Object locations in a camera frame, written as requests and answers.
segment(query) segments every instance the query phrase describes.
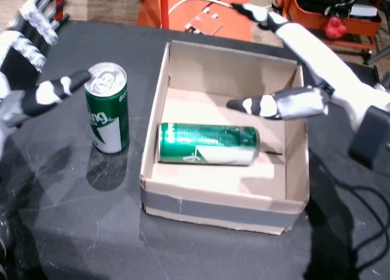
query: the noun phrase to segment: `red object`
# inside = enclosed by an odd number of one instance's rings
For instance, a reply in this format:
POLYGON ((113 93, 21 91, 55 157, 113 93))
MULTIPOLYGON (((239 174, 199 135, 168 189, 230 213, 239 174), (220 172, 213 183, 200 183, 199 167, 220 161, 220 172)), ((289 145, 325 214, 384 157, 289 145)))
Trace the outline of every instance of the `red object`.
POLYGON ((329 19, 325 26, 325 33, 329 39, 341 38, 347 33, 347 27, 337 16, 329 19))
MULTIPOLYGON (((62 4, 64 2, 64 0, 55 0, 55 6, 58 7, 60 4, 62 4)), ((62 20, 63 18, 63 10, 60 10, 56 15, 55 15, 55 19, 58 21, 58 20, 62 20)))
MULTIPOLYGON (((312 13, 299 7, 297 0, 276 0, 277 4, 283 8, 282 15, 291 19, 294 23, 299 23, 307 29, 317 29, 325 31, 329 18, 320 13, 312 13)), ((375 34, 377 33, 381 18, 379 15, 370 20, 359 20, 354 18, 343 18, 344 25, 347 28, 347 34, 365 36, 369 39, 369 44, 357 43, 351 41, 341 41, 336 39, 324 39, 328 45, 358 49, 375 49, 375 34)))
POLYGON ((161 26, 169 29, 168 0, 160 0, 161 26))

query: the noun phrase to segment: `can lying on side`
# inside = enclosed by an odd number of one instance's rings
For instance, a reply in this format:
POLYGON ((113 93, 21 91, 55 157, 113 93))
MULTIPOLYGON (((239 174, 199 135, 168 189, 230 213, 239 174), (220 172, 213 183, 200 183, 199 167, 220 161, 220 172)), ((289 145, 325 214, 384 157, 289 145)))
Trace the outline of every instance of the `can lying on side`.
POLYGON ((213 165, 252 164, 260 151, 254 127, 161 123, 158 161, 213 165))
POLYGON ((85 84, 93 144, 103 153, 118 153, 129 144, 127 76, 115 63, 90 68, 92 78, 85 84))

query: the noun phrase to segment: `orange cart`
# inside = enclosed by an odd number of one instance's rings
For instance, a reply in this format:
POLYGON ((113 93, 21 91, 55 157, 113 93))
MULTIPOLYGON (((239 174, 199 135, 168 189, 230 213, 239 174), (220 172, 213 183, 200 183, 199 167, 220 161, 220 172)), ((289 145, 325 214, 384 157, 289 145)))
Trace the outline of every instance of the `orange cart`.
MULTIPOLYGON (((378 7, 380 0, 371 0, 378 7)), ((308 29, 324 30, 328 18, 321 13, 307 12, 299 7, 297 0, 276 0, 278 6, 282 9, 283 17, 290 17, 292 22, 299 23, 308 29)), ((377 33, 381 18, 379 15, 370 20, 358 20, 353 18, 343 18, 348 34, 365 36, 369 39, 369 44, 356 43, 342 40, 323 40, 326 44, 358 48, 370 51, 375 48, 375 34, 377 33)))

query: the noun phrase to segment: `white cable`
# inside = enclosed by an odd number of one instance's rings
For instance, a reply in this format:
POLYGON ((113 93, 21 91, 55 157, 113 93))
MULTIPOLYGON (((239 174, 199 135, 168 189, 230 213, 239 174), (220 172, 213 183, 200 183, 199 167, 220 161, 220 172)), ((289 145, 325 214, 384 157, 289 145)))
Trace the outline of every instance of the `white cable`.
MULTIPOLYGON (((174 11, 180 4, 183 4, 186 1, 192 1, 192 0, 181 0, 178 3, 176 3, 173 7, 169 9, 168 15, 174 11)), ((232 5, 227 4, 226 2, 223 1, 218 1, 218 0, 198 0, 198 1, 208 1, 208 2, 213 2, 215 4, 223 5, 224 7, 232 7, 232 5)))

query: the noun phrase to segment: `gray tape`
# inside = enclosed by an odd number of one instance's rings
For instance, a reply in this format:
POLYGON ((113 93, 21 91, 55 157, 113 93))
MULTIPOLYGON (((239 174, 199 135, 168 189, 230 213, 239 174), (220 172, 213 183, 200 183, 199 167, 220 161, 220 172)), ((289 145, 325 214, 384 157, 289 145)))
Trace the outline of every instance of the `gray tape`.
POLYGON ((174 214, 281 228, 292 226, 299 215, 177 199, 167 195, 148 192, 142 185, 140 189, 141 202, 146 207, 174 214))

